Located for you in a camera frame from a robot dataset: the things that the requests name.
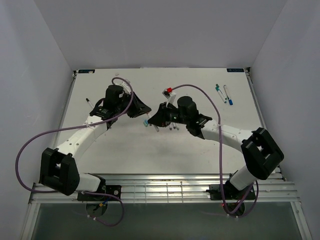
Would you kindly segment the black capped white marker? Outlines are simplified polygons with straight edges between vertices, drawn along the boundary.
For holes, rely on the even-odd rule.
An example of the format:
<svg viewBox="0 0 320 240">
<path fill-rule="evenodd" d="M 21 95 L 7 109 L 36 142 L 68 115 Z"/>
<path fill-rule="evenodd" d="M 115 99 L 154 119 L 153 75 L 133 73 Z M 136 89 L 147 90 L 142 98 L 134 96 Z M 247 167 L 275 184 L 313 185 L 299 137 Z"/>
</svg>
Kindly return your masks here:
<svg viewBox="0 0 320 240">
<path fill-rule="evenodd" d="M 85 100 L 89 104 L 90 108 L 93 110 L 95 108 L 95 106 L 92 104 L 92 102 L 88 98 L 86 98 Z"/>
</svg>

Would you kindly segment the dark green capped marker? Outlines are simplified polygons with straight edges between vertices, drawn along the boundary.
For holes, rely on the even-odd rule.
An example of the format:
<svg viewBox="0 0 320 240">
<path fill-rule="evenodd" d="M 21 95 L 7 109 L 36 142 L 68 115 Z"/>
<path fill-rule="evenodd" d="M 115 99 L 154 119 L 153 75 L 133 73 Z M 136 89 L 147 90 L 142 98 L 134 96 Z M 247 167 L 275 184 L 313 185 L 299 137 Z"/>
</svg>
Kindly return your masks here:
<svg viewBox="0 0 320 240">
<path fill-rule="evenodd" d="M 220 96 L 220 98 L 222 99 L 222 101 L 226 104 L 228 102 L 227 98 L 224 96 L 223 92 L 221 91 L 221 89 L 216 86 L 215 90 L 217 91 L 218 95 Z"/>
</svg>

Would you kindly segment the blue capped whiteboard marker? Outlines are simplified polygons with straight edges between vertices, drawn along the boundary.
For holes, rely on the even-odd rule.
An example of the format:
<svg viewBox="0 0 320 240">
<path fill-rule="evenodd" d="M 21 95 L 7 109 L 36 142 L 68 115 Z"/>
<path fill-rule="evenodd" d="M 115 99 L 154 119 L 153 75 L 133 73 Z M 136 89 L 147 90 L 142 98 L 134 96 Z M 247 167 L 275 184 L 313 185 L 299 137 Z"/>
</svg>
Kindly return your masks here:
<svg viewBox="0 0 320 240">
<path fill-rule="evenodd" d="M 231 98 L 231 95 L 230 95 L 230 92 L 229 92 L 229 89 L 228 89 L 227 85 L 224 85 L 223 89 L 225 91 L 228 103 L 232 106 L 233 105 L 233 101 L 232 101 L 232 98 Z"/>
</svg>

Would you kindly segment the teal capped white marker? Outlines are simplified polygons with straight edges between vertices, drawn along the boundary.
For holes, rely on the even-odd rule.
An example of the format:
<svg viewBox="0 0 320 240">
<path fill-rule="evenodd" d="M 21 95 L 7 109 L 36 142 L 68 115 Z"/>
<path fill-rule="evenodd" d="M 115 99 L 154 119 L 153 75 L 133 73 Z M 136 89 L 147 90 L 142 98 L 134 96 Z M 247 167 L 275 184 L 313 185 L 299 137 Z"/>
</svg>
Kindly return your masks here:
<svg viewBox="0 0 320 240">
<path fill-rule="evenodd" d="M 220 86 L 218 84 L 216 84 L 216 87 L 215 87 L 216 91 L 220 94 L 223 94 L 223 92 L 221 91 L 220 89 Z"/>
</svg>

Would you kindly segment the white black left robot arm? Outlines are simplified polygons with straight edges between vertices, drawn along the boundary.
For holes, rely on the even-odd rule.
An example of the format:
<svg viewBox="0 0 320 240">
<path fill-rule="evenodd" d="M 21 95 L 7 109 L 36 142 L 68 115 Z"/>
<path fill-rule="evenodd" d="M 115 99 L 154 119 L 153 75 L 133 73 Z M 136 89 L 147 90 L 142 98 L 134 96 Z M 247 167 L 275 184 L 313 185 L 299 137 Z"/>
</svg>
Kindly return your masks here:
<svg viewBox="0 0 320 240">
<path fill-rule="evenodd" d="M 106 195 L 103 180 L 91 173 L 80 173 L 77 167 L 86 150 L 115 123 L 120 114 L 137 118 L 151 108 L 135 93 L 121 85 L 110 85 L 105 97 L 98 100 L 83 127 L 55 149 L 43 151 L 40 165 L 40 184 L 66 196 L 87 191 L 95 200 Z"/>
</svg>

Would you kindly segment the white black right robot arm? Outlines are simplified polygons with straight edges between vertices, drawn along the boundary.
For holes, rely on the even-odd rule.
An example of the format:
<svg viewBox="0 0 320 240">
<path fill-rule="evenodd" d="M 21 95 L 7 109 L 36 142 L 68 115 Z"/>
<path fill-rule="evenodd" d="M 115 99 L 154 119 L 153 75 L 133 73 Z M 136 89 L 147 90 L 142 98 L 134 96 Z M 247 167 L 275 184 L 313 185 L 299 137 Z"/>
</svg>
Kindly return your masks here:
<svg viewBox="0 0 320 240">
<path fill-rule="evenodd" d="M 161 103 L 148 123 L 160 128 L 171 123 L 182 124 L 194 137 L 222 142 L 241 152 L 245 165 L 216 190 L 217 193 L 224 193 L 228 199 L 245 196 L 254 181 L 266 180 L 284 159 L 280 147 L 265 128 L 243 130 L 221 125 L 211 117 L 200 114 L 189 96 L 180 97 L 177 106 Z"/>
</svg>

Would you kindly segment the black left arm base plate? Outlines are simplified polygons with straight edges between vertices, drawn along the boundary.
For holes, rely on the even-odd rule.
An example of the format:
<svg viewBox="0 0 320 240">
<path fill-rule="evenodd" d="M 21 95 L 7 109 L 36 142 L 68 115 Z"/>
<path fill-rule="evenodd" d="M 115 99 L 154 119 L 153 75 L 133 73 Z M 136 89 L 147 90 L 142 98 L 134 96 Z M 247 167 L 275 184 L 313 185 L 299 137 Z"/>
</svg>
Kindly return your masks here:
<svg viewBox="0 0 320 240">
<path fill-rule="evenodd" d="M 76 199 L 81 202 L 116 201 L 114 197 L 121 199 L 121 193 L 121 185 L 104 185 L 99 187 L 95 194 L 79 192 Z"/>
</svg>

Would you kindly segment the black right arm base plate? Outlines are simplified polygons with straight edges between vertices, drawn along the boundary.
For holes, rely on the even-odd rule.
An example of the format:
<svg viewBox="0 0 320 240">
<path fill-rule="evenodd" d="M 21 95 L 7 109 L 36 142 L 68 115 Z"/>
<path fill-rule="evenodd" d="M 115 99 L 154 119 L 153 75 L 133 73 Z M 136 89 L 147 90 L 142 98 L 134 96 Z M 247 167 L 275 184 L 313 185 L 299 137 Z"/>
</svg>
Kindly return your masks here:
<svg viewBox="0 0 320 240">
<path fill-rule="evenodd" d="M 245 187 L 243 190 L 237 190 L 233 186 L 223 185 L 224 196 L 226 200 L 241 200 L 245 196 L 247 190 L 248 194 L 245 197 L 245 200 L 254 200 L 256 198 L 255 191 L 253 187 Z M 222 200 L 222 192 L 220 184 L 210 184 L 206 190 L 209 193 L 209 198 L 211 200 Z"/>
</svg>

